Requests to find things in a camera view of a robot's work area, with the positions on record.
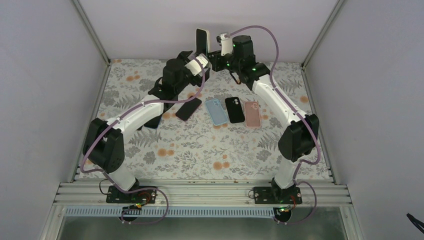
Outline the light blue phone case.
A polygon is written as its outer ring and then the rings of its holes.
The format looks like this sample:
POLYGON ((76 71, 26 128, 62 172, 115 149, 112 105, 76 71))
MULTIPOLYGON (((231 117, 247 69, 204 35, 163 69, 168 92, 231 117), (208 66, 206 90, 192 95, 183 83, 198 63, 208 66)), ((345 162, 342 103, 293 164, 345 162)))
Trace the light blue phone case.
POLYGON ((219 99, 213 98, 204 103, 214 126, 226 124, 229 119, 219 99))

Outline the black phone case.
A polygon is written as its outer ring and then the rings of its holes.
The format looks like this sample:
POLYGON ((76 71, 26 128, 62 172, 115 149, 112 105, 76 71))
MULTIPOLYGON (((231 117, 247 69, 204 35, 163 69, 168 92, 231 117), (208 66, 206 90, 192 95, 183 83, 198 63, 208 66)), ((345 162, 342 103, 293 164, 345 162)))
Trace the black phone case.
POLYGON ((237 124, 243 123, 245 115, 242 109, 241 101, 238 97, 228 97, 225 100, 225 106, 228 113, 230 123, 237 124))

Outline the pink phone case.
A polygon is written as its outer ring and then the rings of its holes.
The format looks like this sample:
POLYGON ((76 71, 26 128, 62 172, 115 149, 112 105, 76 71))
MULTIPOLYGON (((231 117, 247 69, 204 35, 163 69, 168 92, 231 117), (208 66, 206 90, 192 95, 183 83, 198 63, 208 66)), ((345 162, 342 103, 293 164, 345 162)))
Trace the pink phone case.
POLYGON ((261 127, 260 107, 256 101, 246 101, 244 103, 245 124, 249 128, 261 127))

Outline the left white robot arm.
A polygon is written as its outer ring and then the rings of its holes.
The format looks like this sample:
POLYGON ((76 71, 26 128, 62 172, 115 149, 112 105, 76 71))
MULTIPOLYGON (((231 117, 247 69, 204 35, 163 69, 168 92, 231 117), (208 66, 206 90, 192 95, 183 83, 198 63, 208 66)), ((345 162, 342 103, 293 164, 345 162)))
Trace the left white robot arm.
POLYGON ((210 61, 204 53, 182 51, 169 59, 148 94, 136 105, 108 120, 95 118, 89 124, 80 164, 82 173, 101 172, 118 190, 124 201, 139 197, 138 181, 124 165, 124 144, 147 122, 163 115, 188 86, 203 89, 210 75, 210 61))

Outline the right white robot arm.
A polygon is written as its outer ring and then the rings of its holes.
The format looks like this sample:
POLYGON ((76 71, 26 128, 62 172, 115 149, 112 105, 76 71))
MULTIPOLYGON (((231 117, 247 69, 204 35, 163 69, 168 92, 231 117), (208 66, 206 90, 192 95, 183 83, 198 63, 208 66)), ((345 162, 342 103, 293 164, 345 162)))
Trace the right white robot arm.
POLYGON ((315 114, 307 114, 285 94, 273 79, 271 69, 258 62, 254 54, 253 41, 248 35, 217 36, 221 49, 208 53, 215 72, 228 70, 236 74, 239 81, 258 95, 282 124, 287 127, 278 141, 278 149, 285 161, 271 180, 271 198, 278 204, 290 197, 289 188, 297 184, 297 174, 304 158, 313 149, 320 151, 318 133, 320 121, 315 114))

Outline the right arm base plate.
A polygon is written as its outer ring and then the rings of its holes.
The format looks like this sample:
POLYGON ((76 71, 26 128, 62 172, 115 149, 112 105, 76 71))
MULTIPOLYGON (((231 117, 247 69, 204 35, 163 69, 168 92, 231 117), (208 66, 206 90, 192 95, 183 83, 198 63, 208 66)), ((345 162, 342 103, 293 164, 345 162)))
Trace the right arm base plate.
POLYGON ((301 190, 295 185, 285 189, 280 189, 278 186, 256 186, 252 190, 253 199, 257 205, 293 205, 303 203, 301 190))

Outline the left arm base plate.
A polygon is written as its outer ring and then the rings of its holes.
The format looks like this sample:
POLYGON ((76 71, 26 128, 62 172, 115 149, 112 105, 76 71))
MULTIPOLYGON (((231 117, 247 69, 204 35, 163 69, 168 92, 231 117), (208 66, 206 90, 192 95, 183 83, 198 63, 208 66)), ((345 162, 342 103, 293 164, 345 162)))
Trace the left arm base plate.
POLYGON ((123 193, 115 186, 110 186, 105 202, 108 204, 154 204, 157 191, 147 189, 135 193, 123 193))

